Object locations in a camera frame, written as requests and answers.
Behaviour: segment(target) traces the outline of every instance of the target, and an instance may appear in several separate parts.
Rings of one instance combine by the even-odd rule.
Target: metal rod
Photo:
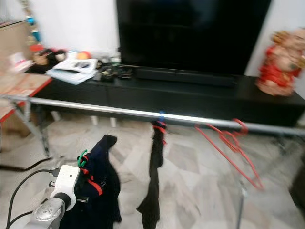
[[[17,97],[17,96],[4,96],[4,98],[7,98],[9,100],[16,100],[16,101],[24,101],[29,99],[30,102],[34,104],[67,107],[67,108],[99,111],[99,112],[122,114],[122,115],[134,115],[134,116],[149,117],[149,118],[161,117],[161,114],[157,112],[129,110],[122,108],[108,107],[108,106],[80,104],[74,102],[41,99],[41,98],[25,98],[25,97]],[[234,121],[226,121],[226,120],[211,119],[211,118],[199,118],[199,117],[191,117],[191,116],[183,116],[183,115],[175,115],[175,114],[162,114],[162,116],[164,116],[164,118],[167,120],[177,121],[177,122],[194,123],[194,124],[202,124],[202,125],[211,124],[217,127],[224,127],[230,129],[241,128],[241,126]],[[245,125],[247,126],[249,132],[256,132],[256,133],[270,134],[270,135],[284,135],[284,136],[296,135],[300,137],[305,137],[305,129],[254,124],[254,123],[245,123]]]

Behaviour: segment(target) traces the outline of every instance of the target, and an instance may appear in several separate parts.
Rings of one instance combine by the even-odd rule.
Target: clothes drying rack
[[[31,104],[47,105],[47,106],[57,106],[57,107],[66,107],[73,109],[81,109],[81,110],[89,110],[89,111],[97,111],[103,113],[110,114],[120,114],[120,115],[131,115],[138,117],[146,117],[146,118],[164,118],[168,121],[175,121],[181,123],[189,123],[189,124],[197,124],[197,125],[213,125],[218,128],[228,128],[233,130],[239,130],[241,126],[234,121],[227,120],[219,120],[219,119],[211,119],[211,118],[201,118],[201,117],[192,117],[192,116],[184,116],[184,115],[175,115],[175,114],[161,114],[157,112],[147,112],[147,111],[139,111],[139,110],[130,110],[130,109],[122,109],[116,107],[108,107],[108,106],[99,106],[99,105],[91,105],[91,104],[81,104],[74,102],[66,102],[66,101],[57,101],[50,99],[42,99],[42,98],[34,98],[34,97],[21,97],[21,96],[12,96],[12,95],[0,95],[0,98],[7,99],[10,103],[15,107],[16,115],[24,122],[24,124],[31,130],[31,132],[36,135],[41,141],[45,149],[45,156],[50,158],[49,149],[47,148],[48,139],[43,132],[43,128],[40,130],[31,122],[29,119],[29,110],[31,108]],[[25,112],[22,112],[20,107],[18,106],[18,102],[24,101],[26,106]],[[279,146],[282,157],[279,159],[275,159],[271,164],[279,163],[284,160],[285,156],[292,154],[291,151],[287,150],[287,145],[284,144],[284,138],[289,137],[293,141],[301,142],[302,145],[305,145],[305,129],[301,128],[292,128],[292,127],[282,127],[282,126],[274,126],[274,125],[262,125],[262,124],[254,124],[254,123],[244,123],[248,128],[249,133],[258,133],[265,135],[274,135],[277,137],[277,144]],[[2,169],[15,170],[15,171],[26,171],[37,164],[41,163],[37,162],[29,168],[13,168],[1,166]],[[244,198],[247,195],[246,189],[241,184],[240,186],[240,203],[239,203],[239,212],[237,218],[236,228],[240,228],[241,216],[244,205]]]

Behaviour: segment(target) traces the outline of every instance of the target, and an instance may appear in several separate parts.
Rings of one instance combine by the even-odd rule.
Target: figurine
[[[290,96],[294,91],[294,77],[305,67],[305,28],[293,33],[277,32],[272,40],[275,44],[266,50],[256,85],[267,94]]]

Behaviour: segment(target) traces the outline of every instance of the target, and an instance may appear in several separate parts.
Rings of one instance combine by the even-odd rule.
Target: black garment
[[[149,162],[149,176],[151,178],[148,185],[146,198],[137,208],[142,213],[142,223],[144,229],[156,228],[157,221],[160,219],[159,207],[159,177],[157,168],[163,164],[164,133],[166,125],[161,122],[153,122],[155,134],[153,136],[152,152]]]
[[[112,229],[114,222],[121,222],[118,204],[120,180],[108,160],[108,150],[116,141],[116,137],[105,135],[91,153],[86,155],[88,165],[85,167],[90,174],[81,174],[85,183],[77,184],[79,190],[75,193],[90,197],[89,202],[87,204],[76,202],[76,205],[61,219],[60,229]],[[90,181],[94,181],[102,188],[101,195],[95,194],[94,187],[88,187],[90,185],[86,183],[86,179],[90,179],[91,175],[94,175],[94,179]]]

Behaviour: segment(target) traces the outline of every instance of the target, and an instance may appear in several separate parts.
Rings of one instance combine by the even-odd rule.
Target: marble tile floor
[[[205,132],[217,145],[225,149],[218,135]],[[93,126],[89,116],[64,114],[61,121],[48,126],[51,153],[54,157],[76,158],[82,150],[91,149],[104,134],[118,137],[111,150],[110,161],[121,181],[119,195],[122,223],[116,229],[142,228],[141,214],[136,208],[147,194],[148,164],[152,145],[149,123],[120,120],[111,128],[108,118],[100,118]],[[164,164],[159,168],[160,221],[158,229],[234,229],[241,199],[240,176],[228,162],[194,128],[170,125],[163,151]],[[263,170],[276,156],[278,149],[272,137],[249,135],[241,139],[246,153],[258,170]],[[32,135],[21,139],[5,136],[5,152],[0,153],[1,163],[27,167],[42,159],[40,142]],[[249,166],[229,150],[225,150],[238,166],[251,174]],[[258,191],[243,180],[248,197],[244,202],[242,229],[303,229],[305,222],[294,205],[288,187],[300,166],[301,150],[287,157],[262,181],[264,191]],[[57,160],[39,165],[54,168]],[[29,172],[0,172],[0,229],[5,228],[9,200],[15,187]],[[52,177],[37,174],[22,186],[13,206],[13,217],[32,210],[49,197]],[[24,217],[12,229],[22,228],[29,220]]]

